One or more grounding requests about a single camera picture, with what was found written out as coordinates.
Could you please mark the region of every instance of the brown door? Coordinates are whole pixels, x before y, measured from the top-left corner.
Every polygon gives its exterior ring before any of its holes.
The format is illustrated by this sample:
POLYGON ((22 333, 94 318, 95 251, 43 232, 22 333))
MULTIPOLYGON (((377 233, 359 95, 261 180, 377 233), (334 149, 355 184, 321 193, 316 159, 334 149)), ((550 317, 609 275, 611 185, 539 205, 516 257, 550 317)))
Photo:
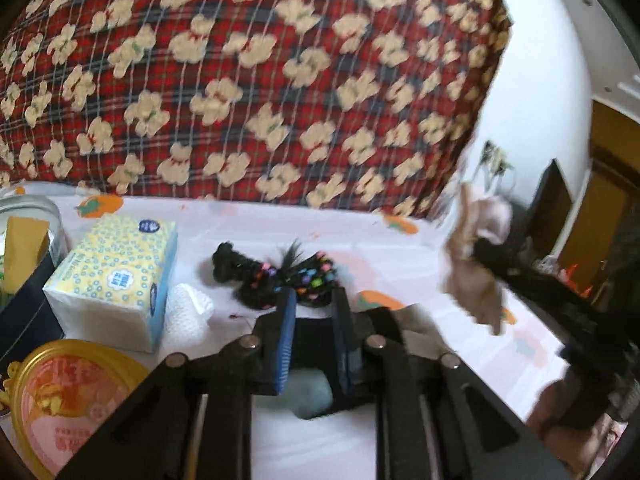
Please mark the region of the brown door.
POLYGON ((580 291, 590 285, 598 288, 595 282, 603 276, 609 246, 627 201, 625 189, 598 171, 591 173, 580 212, 559 257, 562 268, 578 265, 572 281, 580 291))

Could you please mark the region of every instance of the silver rivet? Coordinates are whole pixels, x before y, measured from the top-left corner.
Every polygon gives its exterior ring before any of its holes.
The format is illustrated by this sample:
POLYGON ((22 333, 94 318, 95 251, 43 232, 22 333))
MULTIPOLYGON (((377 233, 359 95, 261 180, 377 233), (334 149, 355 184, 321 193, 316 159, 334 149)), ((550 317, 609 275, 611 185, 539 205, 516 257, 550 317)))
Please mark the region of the silver rivet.
POLYGON ((247 349, 258 348, 259 344, 260 344, 260 338, 257 335, 248 334, 248 335, 243 335, 240 338, 240 346, 242 348, 247 348, 247 349))
POLYGON ((460 363, 462 361, 460 361, 460 358, 457 355, 452 353, 446 353, 440 357, 440 362, 442 363, 442 366, 444 366, 445 368, 449 368, 450 370, 455 370, 460 366, 460 363))
POLYGON ((370 348, 381 349, 386 346, 386 339, 383 335, 374 334, 367 337, 366 343, 370 348))
POLYGON ((164 364, 169 368, 180 368, 181 366, 184 366, 185 362, 187 362, 187 356, 180 352, 169 354, 164 360, 164 364))

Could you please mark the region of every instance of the yellow tissue package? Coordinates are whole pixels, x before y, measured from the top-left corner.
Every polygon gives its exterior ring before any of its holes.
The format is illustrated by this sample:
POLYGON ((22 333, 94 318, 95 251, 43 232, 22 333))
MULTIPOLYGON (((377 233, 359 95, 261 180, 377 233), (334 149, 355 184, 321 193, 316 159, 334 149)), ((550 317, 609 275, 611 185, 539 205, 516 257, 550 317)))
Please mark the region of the yellow tissue package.
POLYGON ((103 216, 44 286, 72 336, 153 352, 177 250, 174 222, 103 216))

